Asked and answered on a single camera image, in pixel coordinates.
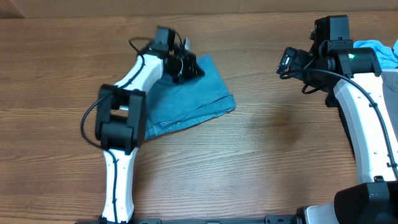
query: blue cloth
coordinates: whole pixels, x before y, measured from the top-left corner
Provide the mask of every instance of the blue cloth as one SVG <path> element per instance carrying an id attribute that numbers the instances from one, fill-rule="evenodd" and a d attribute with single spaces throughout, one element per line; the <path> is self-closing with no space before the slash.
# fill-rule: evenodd
<path id="1" fill-rule="evenodd" d="M 398 67 L 398 40 L 394 44 L 394 51 L 390 47 L 385 47 L 378 40 L 359 40 L 354 43 L 354 48 L 370 47 L 377 55 L 381 68 L 397 68 Z"/>
<path id="2" fill-rule="evenodd" d="M 233 95 L 222 81 L 210 55 L 197 60 L 205 71 L 182 84 L 164 75 L 147 94 L 145 139 L 178 131 L 219 117 L 235 109 Z"/>

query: black cable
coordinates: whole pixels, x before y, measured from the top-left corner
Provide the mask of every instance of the black cable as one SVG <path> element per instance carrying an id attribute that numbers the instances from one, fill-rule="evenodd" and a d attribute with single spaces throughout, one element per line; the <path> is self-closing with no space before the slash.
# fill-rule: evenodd
<path id="1" fill-rule="evenodd" d="M 323 56 L 322 56 L 322 50 L 323 50 L 323 47 L 325 46 L 325 44 L 326 44 L 327 42 L 329 42 L 329 40 L 323 40 L 323 41 L 321 42 L 321 44 L 319 45 L 319 47 L 318 47 L 318 57 L 323 58 Z"/>
<path id="2" fill-rule="evenodd" d="M 312 90 L 310 90 L 310 91 L 305 91 L 305 90 L 308 88 L 308 86 L 309 86 L 309 84 L 305 84 L 304 87 L 301 89 L 301 92 L 302 92 L 303 94 L 315 93 L 316 91 L 323 89 L 323 88 L 326 87 L 327 85 L 323 85 L 323 86 L 320 86 L 320 87 L 316 87 L 316 88 L 314 88 L 314 89 L 312 89 Z"/>
<path id="3" fill-rule="evenodd" d="M 123 84 L 123 85 L 121 85 L 121 86 L 118 87 L 118 88 L 120 88 L 120 89 L 123 89 L 123 88 L 125 88 L 126 86 L 130 85 L 131 82 L 138 76 L 138 74 L 141 73 L 142 69 L 143 69 L 144 66 L 145 66 L 145 59 L 144 59 L 144 56 L 142 55 L 141 51 L 138 50 L 137 47 L 134 46 L 134 44 L 132 44 L 132 41 L 133 41 L 133 40 L 152 40 L 152 39 L 150 39 L 150 38 L 148 38 L 148 37 L 134 37 L 134 38 L 132 38 L 132 39 L 129 40 L 130 46 L 133 47 L 133 49 L 137 52 L 138 56 L 141 57 L 142 63 L 141 63 L 141 66 L 140 66 L 139 70 L 138 70 L 138 71 L 137 71 L 125 84 Z M 117 181 L 117 178 L 118 178 L 118 165 L 117 165 L 118 160 L 116 159 L 116 157 L 114 156 L 114 154 L 113 154 L 111 151 L 103 149 L 99 144 L 97 144 L 97 143 L 93 142 L 92 140 L 90 140 L 90 139 L 87 137 L 87 135 L 85 134 L 85 130 L 84 130 L 86 118 L 87 118 L 87 116 L 90 114 L 90 112 L 91 112 L 99 103 L 101 103 L 104 99 L 110 97 L 111 95 L 112 95 L 112 93 L 110 93 L 110 94 L 108 94 L 108 95 L 106 95 L 106 96 L 104 96 L 104 97 L 102 97 L 102 98 L 96 100 L 96 101 L 87 109 L 86 113 L 84 113 L 84 115 L 83 115 L 83 117 L 81 118 L 81 121 L 80 121 L 80 133 L 81 133 L 81 136 L 83 137 L 83 139 L 85 139 L 89 144 L 91 144 L 91 145 L 94 146 L 94 147 L 97 147 L 98 149 L 101 149 L 101 150 L 106 151 L 106 152 L 109 153 L 109 155 L 111 155 L 111 157 L 112 157 L 113 164 L 114 164 L 114 179 L 113 179 L 113 190 L 112 190 L 112 198 L 113 198 L 113 199 L 112 199 L 112 204 L 113 204 L 114 222 L 115 222 L 115 223 L 118 223 L 118 213 L 117 213 L 117 211 L 116 211 L 116 181 Z"/>
<path id="4" fill-rule="evenodd" d="M 177 31 L 175 31 L 175 34 L 179 37 L 181 46 L 184 46 L 184 43 L 182 42 L 182 38 L 181 38 L 180 34 Z"/>
<path id="5" fill-rule="evenodd" d="M 326 71 L 326 70 L 322 70 L 322 69 L 316 69 L 316 68 L 306 68 L 306 69 L 300 69 L 300 70 L 299 69 L 298 70 L 291 70 L 291 71 L 287 71 L 285 73 L 289 74 L 289 73 L 294 73 L 294 72 L 320 72 L 320 73 L 324 73 L 324 74 L 327 74 L 327 75 L 331 75 L 331 76 L 340 78 L 340 79 L 348 82 L 349 84 L 355 86 L 355 88 L 357 88 L 369 100 L 369 102 L 370 102 L 369 106 L 373 107 L 374 111 L 376 112 L 377 118 L 379 119 L 380 126 L 381 126 L 381 129 L 383 131 L 383 135 L 384 135 L 384 140 L 386 142 L 387 151 L 388 151 L 388 154 L 389 154 L 392 171 L 394 172 L 394 175 L 395 175 L 396 179 L 398 180 L 397 164 L 396 164 L 396 161 L 394 159 L 394 154 L 392 153 L 392 147 L 391 147 L 391 142 L 390 142 L 390 139 L 389 139 L 389 136 L 388 136 L 387 127 L 386 127 L 386 124 L 385 124 L 385 122 L 383 120 L 381 112 L 380 112 L 379 108 L 377 107 L 377 103 L 374 102 L 374 100 L 372 99 L 370 94 L 367 93 L 367 91 L 364 90 L 356 82 L 352 81 L 351 79 L 349 79 L 349 78 L 347 78 L 347 77 L 345 77 L 343 75 L 337 74 L 335 72 L 330 72 L 330 71 Z"/>
<path id="6" fill-rule="evenodd" d="M 304 66 L 303 69 L 308 68 L 314 61 L 315 61 L 315 58 L 312 58 L 311 61 L 306 66 Z M 279 75 L 279 78 L 283 79 L 283 80 L 293 78 L 293 77 L 297 76 L 301 70 L 297 70 L 297 71 L 298 72 L 290 72 L 290 71 L 284 72 L 283 74 Z"/>

